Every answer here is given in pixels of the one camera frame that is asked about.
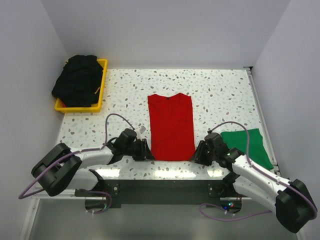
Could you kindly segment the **red t-shirt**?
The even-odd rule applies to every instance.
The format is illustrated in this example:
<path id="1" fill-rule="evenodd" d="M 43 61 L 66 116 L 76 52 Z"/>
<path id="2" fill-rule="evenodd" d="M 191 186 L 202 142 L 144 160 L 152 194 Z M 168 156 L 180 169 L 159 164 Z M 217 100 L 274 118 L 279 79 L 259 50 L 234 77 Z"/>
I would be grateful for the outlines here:
<path id="1" fill-rule="evenodd" d="M 195 152 L 192 98 L 149 95 L 151 153 L 157 161 L 189 161 Z"/>

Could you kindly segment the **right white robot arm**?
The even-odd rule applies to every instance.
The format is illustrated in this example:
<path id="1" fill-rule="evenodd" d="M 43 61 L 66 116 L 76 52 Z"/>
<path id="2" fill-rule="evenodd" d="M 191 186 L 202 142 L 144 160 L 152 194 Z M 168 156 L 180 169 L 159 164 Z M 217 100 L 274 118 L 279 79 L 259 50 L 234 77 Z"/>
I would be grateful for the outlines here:
<path id="1" fill-rule="evenodd" d="M 266 170 L 243 151 L 229 148 L 218 133 L 211 132 L 200 141 L 190 160 L 204 166 L 216 162 L 227 169 L 229 173 L 222 179 L 227 196 L 239 194 L 251 198 L 274 213 L 279 223 L 292 233 L 317 217 L 316 205 L 302 181 L 290 181 Z"/>

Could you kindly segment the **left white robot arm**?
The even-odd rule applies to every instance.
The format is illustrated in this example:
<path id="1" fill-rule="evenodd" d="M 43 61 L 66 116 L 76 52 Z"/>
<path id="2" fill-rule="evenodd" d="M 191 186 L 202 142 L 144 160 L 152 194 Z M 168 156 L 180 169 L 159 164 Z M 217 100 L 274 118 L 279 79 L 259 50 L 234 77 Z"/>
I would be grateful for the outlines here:
<path id="1" fill-rule="evenodd" d="M 33 167 L 31 175 L 50 197 L 66 189 L 85 189 L 92 196 L 99 196 L 104 190 L 103 178 L 91 167 L 112 165 L 124 156 L 137 162 L 155 160 L 147 140 L 126 128 L 101 148 L 76 150 L 59 143 Z"/>

